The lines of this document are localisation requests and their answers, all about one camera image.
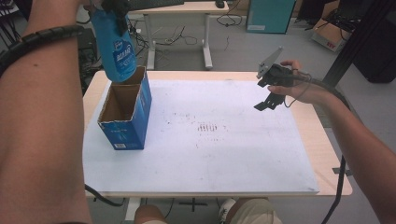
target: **gray floor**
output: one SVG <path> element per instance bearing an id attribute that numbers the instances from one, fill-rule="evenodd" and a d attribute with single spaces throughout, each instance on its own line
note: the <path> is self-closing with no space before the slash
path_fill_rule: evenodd
<path id="1" fill-rule="evenodd" d="M 146 32 L 144 23 L 139 22 L 138 28 L 142 35 Z M 242 22 L 239 26 L 224 27 L 211 19 L 210 48 L 213 60 L 213 71 L 257 71 L 258 64 L 269 56 L 278 46 L 284 51 L 278 63 L 285 59 L 298 59 L 315 78 L 323 78 L 334 62 L 337 54 L 325 49 L 310 39 L 312 30 L 305 31 L 304 24 L 291 23 L 285 35 L 250 34 Z M 158 27 L 155 37 L 162 43 L 165 39 L 178 34 L 181 27 Z M 186 27 L 183 36 L 193 36 L 200 43 L 203 38 L 203 27 Z M 186 37 L 187 43 L 193 38 Z M 203 54 L 200 45 L 188 45 L 183 39 L 172 46 L 157 48 L 155 70 L 205 70 Z M 146 51 L 138 55 L 139 64 L 145 65 Z M 355 108 L 363 123 L 391 148 L 396 149 L 396 82 L 389 84 L 373 84 L 361 75 L 352 65 L 339 83 L 339 88 Z M 335 152 L 341 153 L 334 140 L 332 130 L 326 132 L 333 143 Z M 352 195 L 343 197 L 329 223 L 379 223 L 375 214 L 362 194 L 353 177 L 348 180 L 354 189 Z M 88 199 L 94 223 L 121 223 L 125 216 L 125 206 L 114 208 L 93 202 Z M 224 199 L 199 198 L 197 202 L 207 203 L 207 206 L 197 206 L 191 211 L 191 206 L 178 204 L 191 199 L 176 199 L 168 220 L 171 224 L 214 224 L 217 223 L 219 203 Z M 275 197 L 270 198 L 283 223 L 319 223 L 328 212 L 333 197 Z M 171 207 L 171 199 L 148 199 L 148 203 L 157 204 L 164 214 Z"/>

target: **hand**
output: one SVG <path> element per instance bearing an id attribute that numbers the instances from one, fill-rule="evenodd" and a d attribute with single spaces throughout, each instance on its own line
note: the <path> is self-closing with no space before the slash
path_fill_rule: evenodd
<path id="1" fill-rule="evenodd" d="M 280 64 L 291 66 L 294 75 L 298 75 L 299 70 L 302 68 L 297 60 L 286 60 Z M 314 105 L 323 105 L 327 102 L 328 97 L 332 96 L 331 93 L 323 88 L 309 83 L 299 83 L 294 87 L 269 86 L 268 90 L 275 94 L 288 95 L 303 103 Z"/>

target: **white desk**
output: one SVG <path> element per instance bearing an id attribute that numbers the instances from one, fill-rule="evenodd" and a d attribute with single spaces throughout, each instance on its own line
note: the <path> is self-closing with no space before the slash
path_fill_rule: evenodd
<path id="1" fill-rule="evenodd" d="M 148 36 L 148 64 L 147 69 L 154 69 L 155 41 L 152 40 L 152 26 L 171 25 L 203 25 L 205 27 L 205 38 L 203 39 L 203 51 L 206 69 L 213 67 L 209 48 L 209 15 L 225 14 L 228 6 L 217 8 L 214 2 L 186 2 L 184 5 L 172 7 L 158 7 L 130 12 L 131 14 L 143 14 Z"/>
<path id="2" fill-rule="evenodd" d="M 148 79 L 149 80 L 157 80 L 157 79 L 181 79 L 181 80 L 255 80 L 255 73 L 243 73 L 243 72 L 156 72 L 156 71 L 148 71 Z M 107 79 L 104 72 L 99 72 L 95 75 L 90 87 L 88 88 L 85 96 L 84 96 L 84 111 L 85 111 L 85 122 L 86 127 L 88 126 L 88 122 L 92 118 L 92 114 L 98 105 L 99 100 L 103 95 L 103 91 L 106 87 Z M 307 153 L 307 156 L 311 162 L 313 171 L 315 173 L 316 180 L 318 181 L 319 192 L 310 195 L 335 195 L 336 185 L 337 185 L 337 177 L 332 172 L 333 167 L 339 166 L 339 161 L 337 160 L 335 153 L 332 149 L 332 145 L 327 138 L 326 133 L 321 127 L 320 121 L 318 120 L 318 116 L 315 113 L 312 105 L 304 105 L 296 103 L 291 107 L 292 115 L 295 117 L 295 121 L 297 124 L 298 131 L 303 140 L 303 144 Z M 108 148 L 110 152 L 113 152 L 111 146 Z M 120 154 L 131 154 L 128 152 L 121 152 Z M 132 158 L 131 156 L 125 156 L 124 159 L 128 160 L 128 158 Z M 90 161 L 94 162 L 103 162 L 96 161 L 95 159 L 90 158 Z M 119 176 L 120 178 L 128 178 L 131 175 L 139 175 L 131 172 L 120 171 L 122 176 L 119 173 L 114 175 Z M 169 190 L 169 186 L 164 186 L 164 189 L 167 191 L 156 192 L 156 191 L 133 191 L 133 190 L 123 190 L 117 191 L 115 189 L 115 183 L 109 183 L 106 179 L 101 179 L 103 184 L 106 186 L 103 190 L 103 186 L 99 189 L 106 196 L 114 196 L 114 197 L 198 197 L 198 196 L 234 196 L 234 197 L 243 197 L 243 196 L 263 196 L 263 195 L 289 195 L 285 192 L 271 192 L 270 194 L 265 192 L 258 191 L 249 191 L 248 189 L 245 191 L 233 192 L 232 186 L 227 190 L 193 190 L 184 192 L 172 191 Z M 348 195 L 352 192 L 352 188 L 348 183 L 347 179 L 345 180 L 345 186 L 343 190 L 344 195 Z"/>

